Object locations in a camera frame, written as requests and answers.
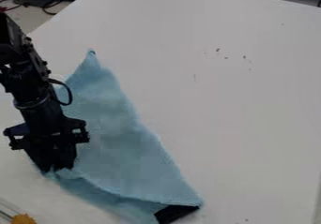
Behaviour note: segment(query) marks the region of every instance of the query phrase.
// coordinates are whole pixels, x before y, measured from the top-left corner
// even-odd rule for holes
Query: white table
[[[206,202],[180,223],[312,223],[320,9],[278,0],[78,0],[31,37],[61,77],[89,48],[115,73]],[[10,101],[1,93],[1,129],[21,120]],[[7,142],[1,137],[1,197],[41,224],[121,223],[45,180]]]

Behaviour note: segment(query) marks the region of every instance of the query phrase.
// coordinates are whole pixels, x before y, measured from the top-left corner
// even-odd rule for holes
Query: towel fold
[[[130,223],[171,223],[199,208],[201,199],[93,51],[66,84],[73,104],[64,113],[86,121],[90,143],[77,145],[72,170],[48,172],[47,177]],[[64,92],[57,90],[59,98],[65,98]]]

